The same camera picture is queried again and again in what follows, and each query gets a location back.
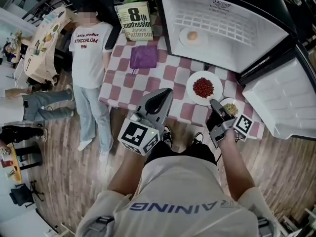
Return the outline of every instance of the black shoe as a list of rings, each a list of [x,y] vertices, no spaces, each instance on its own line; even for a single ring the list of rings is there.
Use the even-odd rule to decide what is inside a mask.
[[[164,126],[162,141],[166,143],[170,148],[172,148],[171,129],[168,125]]]
[[[204,139],[204,135],[201,132],[198,132],[194,136],[194,138],[193,138],[193,140],[192,140],[190,145],[192,145],[193,143],[203,143],[203,139]]]

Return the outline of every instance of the plate of beans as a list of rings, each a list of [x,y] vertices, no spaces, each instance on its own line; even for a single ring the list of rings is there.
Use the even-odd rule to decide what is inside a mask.
[[[219,100],[223,94],[221,80],[212,72],[199,71],[192,74],[186,86],[189,97],[199,105],[210,105],[211,99]]]

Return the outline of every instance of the black chair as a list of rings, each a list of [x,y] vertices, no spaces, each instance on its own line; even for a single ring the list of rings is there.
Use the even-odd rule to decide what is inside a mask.
[[[28,208],[34,204],[33,194],[35,194],[40,201],[44,201],[39,197],[39,195],[44,195],[44,193],[38,192],[35,188],[36,181],[31,181],[30,183],[32,191],[25,184],[15,185],[17,189],[11,189],[11,193],[9,195],[14,204],[22,206],[25,203],[29,203],[28,205],[25,205],[25,207]]]
[[[113,49],[120,30],[121,30],[121,25],[119,22],[119,18],[117,16],[117,13],[114,8],[114,2],[113,0],[69,0],[77,9],[79,9],[83,3],[87,1],[93,1],[94,3],[97,4],[99,8],[99,15],[98,19],[100,21],[104,21],[106,23],[109,23],[113,26],[113,29],[111,31],[111,34],[109,36],[109,39],[107,43],[105,44],[105,49],[106,50],[111,50]]]

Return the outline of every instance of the purple cloth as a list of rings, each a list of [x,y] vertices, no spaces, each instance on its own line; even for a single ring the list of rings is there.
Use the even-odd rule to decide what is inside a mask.
[[[140,45],[132,48],[131,69],[151,69],[157,67],[158,51],[156,45]]]

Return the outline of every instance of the pink checkered tablecloth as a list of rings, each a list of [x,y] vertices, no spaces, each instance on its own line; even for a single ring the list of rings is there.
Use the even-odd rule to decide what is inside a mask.
[[[154,33],[161,35],[161,24],[157,17],[152,22]],[[157,45],[159,59],[154,69],[133,70],[129,67],[131,49],[139,45]],[[195,104],[186,93],[186,83],[190,75],[203,70],[204,64],[186,58],[168,55],[163,36],[154,37],[153,41],[126,41],[121,33],[113,49],[108,71],[101,88],[99,100],[111,106],[135,110],[140,99],[159,88],[173,89],[173,102],[169,117],[179,122],[205,126],[212,110],[210,106]],[[231,97],[239,101],[243,113],[254,124],[249,138],[262,139],[264,123],[242,95],[243,88],[237,83],[234,72],[210,67],[223,84],[224,98]]]

